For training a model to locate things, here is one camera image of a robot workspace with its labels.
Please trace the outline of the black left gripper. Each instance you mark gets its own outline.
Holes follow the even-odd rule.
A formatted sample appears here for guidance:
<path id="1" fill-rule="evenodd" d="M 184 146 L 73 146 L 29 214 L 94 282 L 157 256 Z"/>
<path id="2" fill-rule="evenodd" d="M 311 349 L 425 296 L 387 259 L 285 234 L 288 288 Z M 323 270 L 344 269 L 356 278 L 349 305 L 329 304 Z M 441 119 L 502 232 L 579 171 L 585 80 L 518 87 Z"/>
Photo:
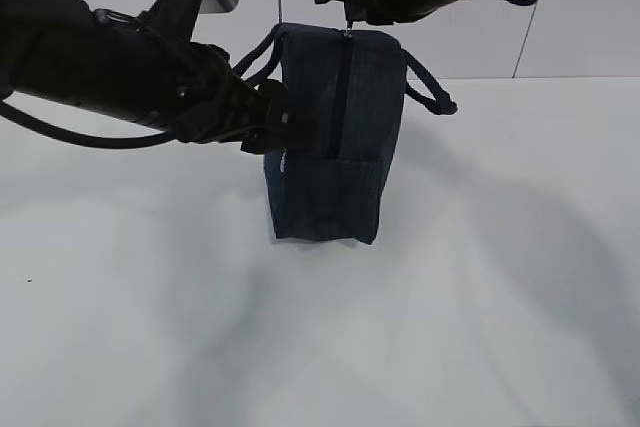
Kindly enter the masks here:
<path id="1" fill-rule="evenodd" d="M 172 134 L 183 143 L 241 142 L 243 152 L 263 155 L 280 149 L 304 151 L 316 141 L 312 116 L 296 107 L 281 82 L 267 79 L 257 90 L 234 74 L 229 55 L 201 45 L 201 89 L 172 119 Z"/>

